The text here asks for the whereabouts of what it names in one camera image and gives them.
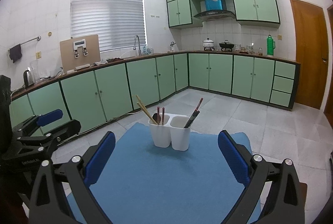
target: metal bolt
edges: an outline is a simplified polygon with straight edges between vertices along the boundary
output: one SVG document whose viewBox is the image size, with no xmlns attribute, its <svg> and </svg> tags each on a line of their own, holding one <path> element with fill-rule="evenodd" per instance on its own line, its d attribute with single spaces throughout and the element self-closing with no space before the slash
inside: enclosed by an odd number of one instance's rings
<svg viewBox="0 0 333 224">
<path fill-rule="evenodd" d="M 74 163 L 77 163 L 77 162 L 79 162 L 81 160 L 81 156 L 79 156 L 79 155 L 76 155 L 76 156 L 73 156 L 72 157 L 72 162 L 74 162 Z"/>
<path fill-rule="evenodd" d="M 292 161 L 290 159 L 286 159 L 284 160 L 284 162 L 288 165 L 291 166 L 292 165 Z"/>
<path fill-rule="evenodd" d="M 253 159 L 257 162 L 260 162 L 262 160 L 262 157 L 259 154 L 256 154 L 253 156 Z"/>
<path fill-rule="evenodd" d="M 49 165 L 49 160 L 44 160 L 43 162 L 42 162 L 42 166 L 43 167 L 46 167 L 46 166 L 48 166 Z"/>
</svg>

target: grey floor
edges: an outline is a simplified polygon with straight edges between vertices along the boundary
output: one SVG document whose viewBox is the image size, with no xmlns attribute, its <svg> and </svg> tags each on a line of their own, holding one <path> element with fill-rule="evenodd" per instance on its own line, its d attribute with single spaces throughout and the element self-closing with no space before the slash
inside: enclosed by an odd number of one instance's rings
<svg viewBox="0 0 333 224">
<path fill-rule="evenodd" d="M 331 192 L 329 153 L 333 150 L 333 131 L 318 109 L 295 104 L 293 111 L 284 111 L 249 101 L 187 89 L 158 105 L 167 113 L 190 115 L 199 99 L 204 100 L 192 131 L 217 135 L 244 132 L 250 139 L 253 153 L 267 161 L 293 160 L 300 182 L 308 184 L 305 205 L 306 223 L 311 223 L 325 205 Z M 149 108 L 153 113 L 155 106 Z M 84 137 L 61 146 L 53 155 L 55 163 L 68 161 L 73 155 L 83 155 L 89 146 L 97 144 L 106 131 L 119 140 L 136 122 L 148 123 L 143 112 L 125 117 Z M 66 194 L 70 193 L 64 184 Z M 261 195 L 264 204 L 269 191 L 266 183 Z"/>
</svg>

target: countertop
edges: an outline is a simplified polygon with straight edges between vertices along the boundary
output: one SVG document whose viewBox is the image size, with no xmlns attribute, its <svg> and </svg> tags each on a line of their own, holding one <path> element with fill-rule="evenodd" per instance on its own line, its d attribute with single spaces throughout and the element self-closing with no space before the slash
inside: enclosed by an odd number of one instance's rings
<svg viewBox="0 0 333 224">
<path fill-rule="evenodd" d="M 297 61 L 287 60 L 287 59 L 278 58 L 278 57 L 270 56 L 270 55 L 241 54 L 239 52 L 227 52 L 227 51 L 175 51 L 175 52 L 165 52 L 165 53 L 157 53 L 157 54 L 152 54 L 152 55 L 141 55 L 141 56 L 125 58 L 123 60 L 108 62 L 106 64 L 102 64 L 102 65 L 98 65 L 98 66 L 91 66 L 91 67 L 88 67 L 88 68 L 83 68 L 83 69 L 74 71 L 70 74 L 62 74 L 62 75 L 56 76 L 54 78 L 41 81 L 41 82 L 39 82 L 39 83 L 37 83 L 37 84 L 27 88 L 27 89 L 21 89 L 21 90 L 15 92 L 12 95 L 12 100 L 15 100 L 16 98 L 19 98 L 20 96 L 26 95 L 29 92 L 35 91 L 36 89 L 42 88 L 42 87 L 47 86 L 49 84 L 52 84 L 52 83 L 58 82 L 60 80 L 64 80 L 66 78 L 76 76 L 76 75 L 79 75 L 79 74 L 82 74 L 82 73 L 87 73 L 89 71 L 94 71 L 94 70 L 109 67 L 109 66 L 112 66 L 112 65 L 122 64 L 122 63 L 125 63 L 125 62 L 138 61 L 138 60 L 143 60 L 143 59 L 152 59 L 152 58 L 157 58 L 157 57 L 165 56 L 165 55 L 177 55 L 177 54 L 187 54 L 187 53 L 190 53 L 190 54 L 242 55 L 242 56 L 251 56 L 251 57 L 254 57 L 254 58 L 264 58 L 264 59 L 277 60 L 277 61 L 282 61 L 282 62 L 287 62 L 287 63 L 300 64 Z"/>
</svg>

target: towel rack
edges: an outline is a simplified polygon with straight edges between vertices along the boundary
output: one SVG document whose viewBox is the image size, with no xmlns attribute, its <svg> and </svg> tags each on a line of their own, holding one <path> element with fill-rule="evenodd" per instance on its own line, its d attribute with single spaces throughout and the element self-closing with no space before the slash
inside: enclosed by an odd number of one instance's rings
<svg viewBox="0 0 333 224">
<path fill-rule="evenodd" d="M 26 43 L 28 43 L 28 42 L 30 42 L 30 41 L 32 41 L 32 40 L 41 40 L 41 38 L 42 38 L 41 36 L 38 36 L 38 37 L 33 38 L 33 39 L 31 39 L 31 40 L 27 40 L 27 41 L 21 43 L 20 45 L 22 45 L 22 44 L 26 44 Z"/>
</svg>

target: window blind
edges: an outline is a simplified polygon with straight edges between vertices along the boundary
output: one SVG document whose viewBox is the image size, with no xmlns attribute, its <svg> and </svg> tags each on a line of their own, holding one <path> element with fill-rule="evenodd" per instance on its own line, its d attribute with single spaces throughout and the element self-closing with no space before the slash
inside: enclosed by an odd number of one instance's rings
<svg viewBox="0 0 333 224">
<path fill-rule="evenodd" d="M 99 50 L 146 45 L 143 0 L 72 0 L 72 37 L 98 34 Z"/>
</svg>

